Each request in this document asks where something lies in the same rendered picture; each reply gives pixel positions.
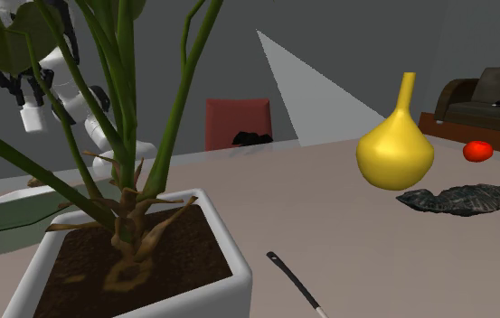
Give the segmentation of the red tomato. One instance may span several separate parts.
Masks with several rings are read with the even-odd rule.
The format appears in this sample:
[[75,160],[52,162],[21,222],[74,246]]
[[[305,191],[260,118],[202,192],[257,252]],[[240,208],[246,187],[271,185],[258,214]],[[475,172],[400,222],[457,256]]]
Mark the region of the red tomato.
[[484,141],[471,141],[462,150],[466,160],[473,163],[484,162],[494,154],[494,148]]

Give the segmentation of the black lumpy object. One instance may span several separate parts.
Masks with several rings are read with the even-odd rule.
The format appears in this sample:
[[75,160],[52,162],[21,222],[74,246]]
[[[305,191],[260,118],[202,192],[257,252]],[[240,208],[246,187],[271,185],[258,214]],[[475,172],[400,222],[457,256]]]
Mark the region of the black lumpy object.
[[255,132],[244,131],[240,131],[232,140],[232,144],[238,145],[239,147],[248,145],[262,145],[272,142],[273,138],[269,134],[259,135]]

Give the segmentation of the yellow long-necked vase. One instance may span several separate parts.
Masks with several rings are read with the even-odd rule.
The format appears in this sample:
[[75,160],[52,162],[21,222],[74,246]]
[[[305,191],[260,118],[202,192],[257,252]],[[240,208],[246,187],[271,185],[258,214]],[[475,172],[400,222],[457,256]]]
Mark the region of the yellow long-necked vase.
[[434,161],[434,148],[410,114],[416,74],[405,72],[395,109],[377,127],[362,136],[356,162],[371,185],[401,191],[419,182]]

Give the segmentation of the dark grey ridged flat object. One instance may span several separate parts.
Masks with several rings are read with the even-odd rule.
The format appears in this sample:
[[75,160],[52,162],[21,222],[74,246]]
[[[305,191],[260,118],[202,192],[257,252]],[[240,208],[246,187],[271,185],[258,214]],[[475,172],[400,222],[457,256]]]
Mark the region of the dark grey ridged flat object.
[[484,183],[456,186],[439,195],[420,189],[405,192],[396,199],[417,211],[471,217],[500,210],[500,186]]

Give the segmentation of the white octagonal green-bottomed plate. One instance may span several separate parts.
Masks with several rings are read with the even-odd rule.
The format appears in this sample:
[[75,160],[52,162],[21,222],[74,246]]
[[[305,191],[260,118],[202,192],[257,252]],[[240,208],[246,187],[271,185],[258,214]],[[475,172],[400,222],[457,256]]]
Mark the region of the white octagonal green-bottomed plate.
[[66,199],[49,186],[27,187],[19,178],[0,180],[0,255],[36,245],[46,228],[63,213]]

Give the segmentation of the brown sofa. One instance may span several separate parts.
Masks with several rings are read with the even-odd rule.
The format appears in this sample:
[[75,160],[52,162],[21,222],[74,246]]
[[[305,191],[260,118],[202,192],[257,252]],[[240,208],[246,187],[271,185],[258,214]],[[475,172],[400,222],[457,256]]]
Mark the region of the brown sofa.
[[453,79],[441,91],[434,112],[439,122],[500,131],[500,67],[476,79]]

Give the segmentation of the green plant in white pot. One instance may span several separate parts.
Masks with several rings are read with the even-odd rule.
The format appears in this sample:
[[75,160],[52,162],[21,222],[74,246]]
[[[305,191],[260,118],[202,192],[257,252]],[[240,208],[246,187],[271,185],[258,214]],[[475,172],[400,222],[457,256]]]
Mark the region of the green plant in white pot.
[[[169,203],[185,211],[198,206],[217,240],[231,275],[214,283],[172,296],[165,300],[125,312],[119,318],[249,318],[252,273],[210,198],[201,189],[167,193],[165,190],[175,139],[192,84],[194,71],[202,54],[223,0],[200,0],[207,7],[193,45],[181,48],[181,82],[168,119],[155,162],[143,188],[137,187],[141,167],[136,161],[136,66],[134,21],[141,10],[141,0],[76,0],[90,31],[97,41],[101,62],[106,69],[110,95],[118,100],[118,110],[108,118],[91,95],[75,57],[63,34],[57,11],[45,0],[30,0],[20,5],[10,24],[0,16],[0,71],[12,75],[26,70],[36,80],[42,79],[40,62],[51,51],[60,50],[71,76],[85,98],[90,111],[108,139],[113,155],[113,184],[120,190],[118,200],[100,195],[87,168],[80,175],[87,185],[81,194],[52,172],[0,139],[0,156],[53,188],[75,211],[57,218],[48,228],[3,318],[30,318],[39,303],[38,292],[45,287],[46,272],[53,266],[53,253],[62,240],[76,229],[102,227],[110,232],[122,260],[106,276],[104,288],[125,294],[150,277],[146,268],[151,254],[170,226],[164,220],[154,228],[145,225],[146,214],[158,203]],[[132,266],[142,266],[132,281],[118,276]]]

